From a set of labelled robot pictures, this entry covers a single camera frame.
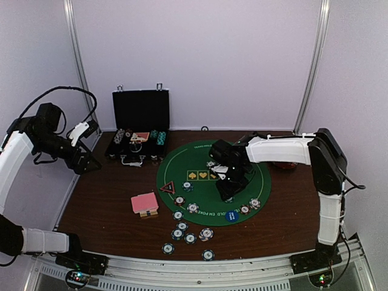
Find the blue small blind button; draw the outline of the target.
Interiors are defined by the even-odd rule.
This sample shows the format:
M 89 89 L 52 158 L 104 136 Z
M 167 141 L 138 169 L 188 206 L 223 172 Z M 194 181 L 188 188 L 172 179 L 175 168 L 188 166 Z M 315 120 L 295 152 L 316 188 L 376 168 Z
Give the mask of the blue small blind button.
M 239 220 L 239 213 L 235 210 L 230 210 L 226 212 L 225 219 L 228 222 L 237 222 Z

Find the blue tan chips mat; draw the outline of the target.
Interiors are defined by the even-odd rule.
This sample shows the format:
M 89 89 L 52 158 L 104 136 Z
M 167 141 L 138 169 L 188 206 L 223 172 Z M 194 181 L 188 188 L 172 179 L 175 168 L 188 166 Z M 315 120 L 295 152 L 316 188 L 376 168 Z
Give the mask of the blue tan chips mat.
M 208 168 L 212 168 L 212 167 L 216 166 L 216 162 L 214 162 L 214 161 L 208 161 L 207 164 L 206 164 L 206 166 L 207 166 Z
M 197 205 L 197 203 L 189 203 L 187 206 L 187 211 L 189 213 L 198 213 L 199 212 L 199 205 Z

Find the blue tan chip stack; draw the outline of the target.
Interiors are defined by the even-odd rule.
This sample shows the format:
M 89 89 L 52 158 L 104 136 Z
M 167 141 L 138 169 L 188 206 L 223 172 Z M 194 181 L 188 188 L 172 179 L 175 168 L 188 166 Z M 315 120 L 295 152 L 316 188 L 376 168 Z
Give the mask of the blue tan chip stack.
M 214 231 L 208 227 L 202 229 L 199 233 L 199 238 L 203 242 L 209 241 L 210 239 L 213 238 L 213 236 L 214 236 Z

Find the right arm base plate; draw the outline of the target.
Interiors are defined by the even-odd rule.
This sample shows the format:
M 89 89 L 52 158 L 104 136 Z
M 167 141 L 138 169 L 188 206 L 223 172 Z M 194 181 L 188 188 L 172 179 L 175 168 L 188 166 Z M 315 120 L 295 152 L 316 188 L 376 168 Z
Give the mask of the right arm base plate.
M 319 255 L 315 251 L 300 253 L 290 257 L 291 266 L 295 275 L 320 269 L 329 269 L 333 264 L 339 264 L 342 261 L 341 255 L 334 255 L 329 258 L 325 255 Z

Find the red-backed card deck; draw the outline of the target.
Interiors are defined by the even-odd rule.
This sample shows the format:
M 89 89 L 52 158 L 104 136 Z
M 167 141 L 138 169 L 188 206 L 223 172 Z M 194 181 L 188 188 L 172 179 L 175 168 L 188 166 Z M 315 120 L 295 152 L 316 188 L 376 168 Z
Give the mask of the red-backed card deck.
M 146 210 L 158 210 L 159 205 L 154 192 L 144 193 L 131 197 L 132 210 L 135 214 Z

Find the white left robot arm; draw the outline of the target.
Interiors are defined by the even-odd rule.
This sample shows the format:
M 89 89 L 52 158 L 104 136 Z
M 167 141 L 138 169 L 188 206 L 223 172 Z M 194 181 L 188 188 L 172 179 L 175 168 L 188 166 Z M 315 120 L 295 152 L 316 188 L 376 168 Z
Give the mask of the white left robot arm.
M 90 165 L 101 169 L 101 164 L 81 142 L 85 132 L 92 132 L 89 122 L 79 123 L 69 138 L 50 133 L 46 124 L 36 116 L 17 118 L 7 130 L 1 146 L 1 253 L 16 257 L 22 253 L 63 253 L 64 260 L 74 269 L 87 264 L 87 255 L 75 234 L 31 229 L 19 226 L 5 217 L 8 200 L 25 202 L 28 192 L 12 191 L 28 155 L 47 153 L 63 159 L 76 175 L 90 172 Z

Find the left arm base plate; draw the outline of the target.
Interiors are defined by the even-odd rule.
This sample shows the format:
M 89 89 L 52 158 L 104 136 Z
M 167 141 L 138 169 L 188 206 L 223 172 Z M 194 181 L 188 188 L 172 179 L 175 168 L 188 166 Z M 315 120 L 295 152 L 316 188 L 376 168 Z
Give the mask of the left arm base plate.
M 104 275 L 108 260 L 106 256 L 93 253 L 82 253 L 79 258 L 59 253 L 56 255 L 55 263 L 89 275 Z

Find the black orange chips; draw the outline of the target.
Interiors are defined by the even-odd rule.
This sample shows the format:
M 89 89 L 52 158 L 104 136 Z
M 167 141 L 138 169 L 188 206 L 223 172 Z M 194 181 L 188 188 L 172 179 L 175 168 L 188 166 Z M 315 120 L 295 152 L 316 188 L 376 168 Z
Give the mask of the black orange chips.
M 185 202 L 186 202 L 186 199 L 183 196 L 177 196 L 174 199 L 174 205 L 176 205 L 176 206 L 183 206 L 185 204 Z
M 250 207 L 248 205 L 242 205 L 240 207 L 240 213 L 243 215 L 248 215 L 250 213 Z

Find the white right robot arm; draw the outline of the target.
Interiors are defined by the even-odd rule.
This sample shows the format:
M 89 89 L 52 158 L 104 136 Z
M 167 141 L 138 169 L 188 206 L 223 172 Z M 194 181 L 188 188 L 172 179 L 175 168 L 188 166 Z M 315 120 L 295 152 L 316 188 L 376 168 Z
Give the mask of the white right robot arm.
M 210 171 L 218 176 L 216 187 L 223 201 L 247 187 L 246 174 L 254 164 L 286 162 L 310 166 L 320 204 L 317 239 L 320 247 L 312 252 L 310 260 L 315 267 L 322 268 L 333 259 L 331 246 L 339 238 L 344 213 L 347 159 L 330 130 L 320 128 L 299 136 L 252 133 L 233 144 L 219 139 L 212 144 L 209 156 L 216 162 Z

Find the blue tan chips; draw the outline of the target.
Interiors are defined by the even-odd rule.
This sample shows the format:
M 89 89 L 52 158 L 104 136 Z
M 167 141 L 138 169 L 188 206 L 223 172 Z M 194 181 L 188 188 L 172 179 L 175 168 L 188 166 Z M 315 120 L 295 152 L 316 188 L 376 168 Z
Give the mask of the blue tan chips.
M 257 198 L 252 198 L 249 201 L 249 207 L 254 210 L 258 210 L 261 207 L 261 201 Z

